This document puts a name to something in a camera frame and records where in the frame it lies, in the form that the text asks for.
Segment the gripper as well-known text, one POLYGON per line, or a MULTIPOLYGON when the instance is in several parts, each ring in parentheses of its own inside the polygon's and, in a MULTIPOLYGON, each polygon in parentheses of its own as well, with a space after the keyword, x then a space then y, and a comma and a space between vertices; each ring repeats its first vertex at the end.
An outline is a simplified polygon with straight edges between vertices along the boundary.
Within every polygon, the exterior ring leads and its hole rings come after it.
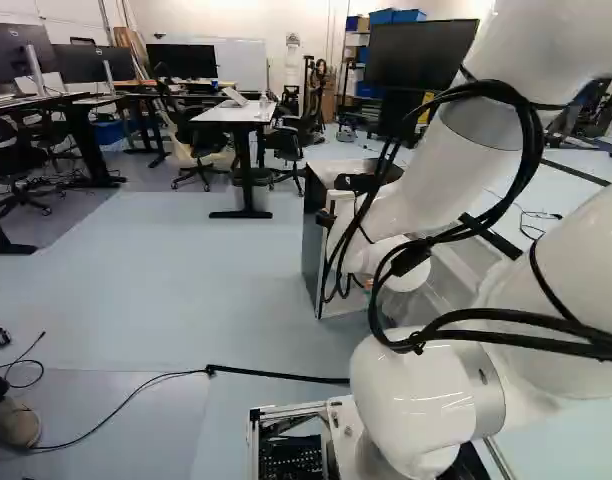
MULTIPOLYGON (((372 175, 370 173, 340 173, 334 180, 334 188, 344 191, 369 191, 372 187, 372 175)), ((327 209, 320 209, 315 213, 315 223, 326 230, 330 230, 336 220, 336 216, 327 209)))

